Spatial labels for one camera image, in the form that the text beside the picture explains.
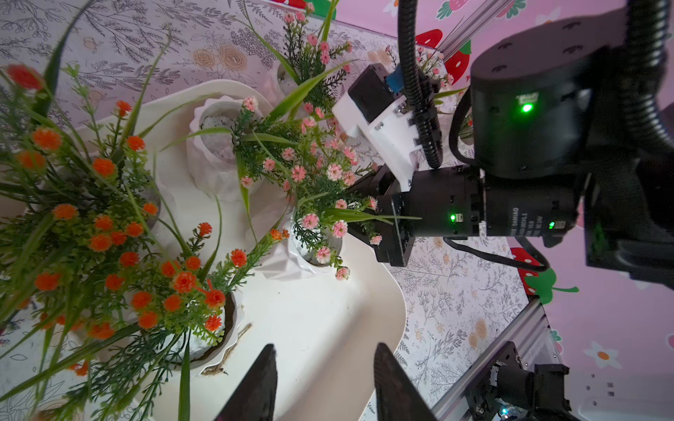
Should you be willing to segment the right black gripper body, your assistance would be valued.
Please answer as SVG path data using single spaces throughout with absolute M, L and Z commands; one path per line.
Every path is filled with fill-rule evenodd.
M 349 187 L 350 193 L 377 200 L 375 224 L 382 237 L 374 252 L 393 267 L 409 262 L 417 239 L 442 237 L 454 249 L 468 252 L 463 241 L 485 234 L 513 237 L 543 268 L 548 263 L 533 249 L 531 238 L 545 247 L 561 243 L 577 221 L 579 183 L 572 175 L 510 180 L 481 175 L 478 168 L 460 165 L 419 171 L 403 191 L 388 167 L 369 173 Z

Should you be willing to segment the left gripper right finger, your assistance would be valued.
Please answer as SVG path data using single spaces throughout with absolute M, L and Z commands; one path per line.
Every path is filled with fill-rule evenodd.
M 436 421 L 385 343 L 378 343 L 373 363 L 379 421 Z

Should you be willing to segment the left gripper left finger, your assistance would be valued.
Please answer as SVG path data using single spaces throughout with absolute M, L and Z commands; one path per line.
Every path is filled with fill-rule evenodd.
M 277 383 L 277 352 L 273 344 L 267 344 L 215 420 L 272 421 Z

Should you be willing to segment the orange pink flower potted plant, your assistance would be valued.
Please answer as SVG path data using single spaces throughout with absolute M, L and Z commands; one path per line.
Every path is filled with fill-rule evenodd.
M 351 270 L 335 244 L 349 232 L 360 231 L 365 243 L 379 247 L 384 235 L 379 224 L 393 227 L 398 221 L 417 217 L 396 216 L 379 210 L 380 201 L 371 193 L 353 190 L 369 168 L 354 167 L 356 153 L 350 147 L 241 142 L 234 147 L 242 165 L 242 184 L 263 179 L 284 191 L 291 203 L 289 236 L 300 256 L 335 270 L 339 281 L 349 279 Z

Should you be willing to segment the pink flower plant pot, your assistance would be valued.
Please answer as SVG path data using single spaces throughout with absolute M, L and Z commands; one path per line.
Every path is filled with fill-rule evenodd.
M 196 108 L 184 145 L 196 187 L 228 202 L 264 182 L 288 196 L 326 200 L 356 180 L 354 158 L 321 109 L 272 119 L 254 96 L 209 98 Z

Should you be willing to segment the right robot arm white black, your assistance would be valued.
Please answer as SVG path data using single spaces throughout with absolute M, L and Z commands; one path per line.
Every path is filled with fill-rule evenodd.
M 384 166 L 354 191 L 373 194 L 377 259 L 407 265 L 418 238 L 457 251 L 512 237 L 532 261 L 481 258 L 544 273 L 533 246 L 586 223 L 586 264 L 673 284 L 673 110 L 656 97 L 666 72 L 667 1 L 573 17 L 517 33 L 477 58 L 448 133 L 439 86 L 417 67 L 416 3 L 398 21 L 399 63 L 371 65 L 333 107 Z

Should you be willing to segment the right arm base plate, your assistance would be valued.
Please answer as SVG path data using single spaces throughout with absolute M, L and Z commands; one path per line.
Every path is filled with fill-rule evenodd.
M 500 347 L 465 389 L 470 415 L 475 420 L 492 420 L 507 415 L 508 408 L 523 410 L 525 420 L 575 420 L 565 397 L 563 364 L 539 364 L 525 370 L 512 341 Z

